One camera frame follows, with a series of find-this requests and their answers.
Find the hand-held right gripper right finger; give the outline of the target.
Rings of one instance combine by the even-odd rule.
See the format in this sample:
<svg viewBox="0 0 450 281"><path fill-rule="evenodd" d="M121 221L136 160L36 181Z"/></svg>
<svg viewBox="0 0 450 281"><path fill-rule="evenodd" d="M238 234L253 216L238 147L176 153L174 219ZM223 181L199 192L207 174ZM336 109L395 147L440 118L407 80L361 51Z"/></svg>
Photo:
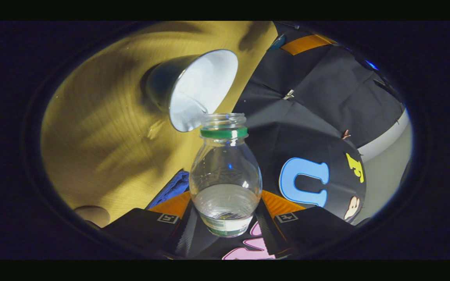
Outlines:
<svg viewBox="0 0 450 281"><path fill-rule="evenodd" d="M276 258L321 256L356 229L324 208L304 208L267 191L262 192L255 215L267 251Z"/></svg>

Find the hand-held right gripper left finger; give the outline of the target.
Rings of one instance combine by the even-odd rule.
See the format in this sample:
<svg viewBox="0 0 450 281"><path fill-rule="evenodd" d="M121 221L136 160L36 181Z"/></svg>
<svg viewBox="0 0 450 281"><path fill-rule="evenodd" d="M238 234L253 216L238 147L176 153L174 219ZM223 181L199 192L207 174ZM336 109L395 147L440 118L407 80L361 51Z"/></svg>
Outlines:
<svg viewBox="0 0 450 281"><path fill-rule="evenodd" d="M144 258L185 256L196 226L189 191L150 209L134 208L102 231Z"/></svg>

